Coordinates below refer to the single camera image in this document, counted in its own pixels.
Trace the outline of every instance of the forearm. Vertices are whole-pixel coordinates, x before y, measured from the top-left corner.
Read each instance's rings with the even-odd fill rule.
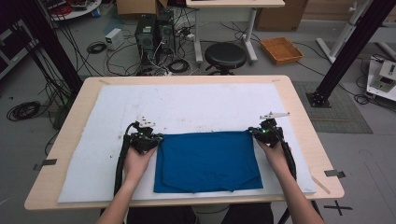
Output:
[[[293,223],[324,223],[312,204],[301,192],[300,187],[290,174],[289,169],[287,169],[287,167],[282,167],[275,168],[275,171],[285,195]]]
[[[122,223],[138,183],[139,181],[135,180],[125,180],[111,204],[96,223]]]

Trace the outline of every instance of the gray mat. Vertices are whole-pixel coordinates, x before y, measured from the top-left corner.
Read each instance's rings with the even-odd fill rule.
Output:
[[[293,82],[308,117],[317,133],[373,133],[352,99],[340,87],[329,98],[332,108],[314,108],[306,98],[319,82]]]

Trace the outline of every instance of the black stool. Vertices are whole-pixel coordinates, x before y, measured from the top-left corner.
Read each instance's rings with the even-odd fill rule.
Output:
[[[247,55],[243,49],[235,44],[217,43],[207,48],[205,59],[210,64],[210,66],[206,68],[206,71],[213,66],[218,69],[217,71],[209,73],[209,76],[213,76],[216,73],[220,73],[221,75],[233,75],[230,69],[242,67],[247,61]]]

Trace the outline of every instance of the white desk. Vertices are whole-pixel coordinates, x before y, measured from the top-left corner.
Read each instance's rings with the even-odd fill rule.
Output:
[[[327,177],[324,171],[332,170],[332,165],[318,136],[306,115],[304,107],[291,81],[285,76],[194,76],[194,77],[91,77],[85,80],[76,101],[67,116],[48,160],[56,159],[56,164],[46,165],[29,193],[25,208],[29,210],[49,210],[66,208],[103,208],[108,202],[58,203],[66,172],[78,146],[79,139],[95,105],[98,93],[104,85],[172,85],[208,83],[273,83],[286,111],[290,112],[290,125],[296,132],[296,139],[304,155],[306,164],[317,184],[317,192],[307,195],[310,200],[335,199],[344,195],[344,190],[336,176]],[[211,204],[211,203],[255,203],[284,201],[283,195],[261,195],[240,197],[215,197],[196,199],[167,199],[131,201],[131,206]]]
[[[186,1],[188,7],[197,8],[195,11],[195,60],[202,63],[203,56],[200,43],[199,22],[206,21],[248,21],[247,33],[243,35],[247,56],[251,63],[258,61],[250,42],[257,7],[283,7],[283,0],[217,0],[217,1]]]

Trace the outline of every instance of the blue cloth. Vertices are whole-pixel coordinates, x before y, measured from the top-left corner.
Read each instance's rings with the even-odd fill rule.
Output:
[[[154,192],[262,189],[248,131],[165,134],[157,152]]]

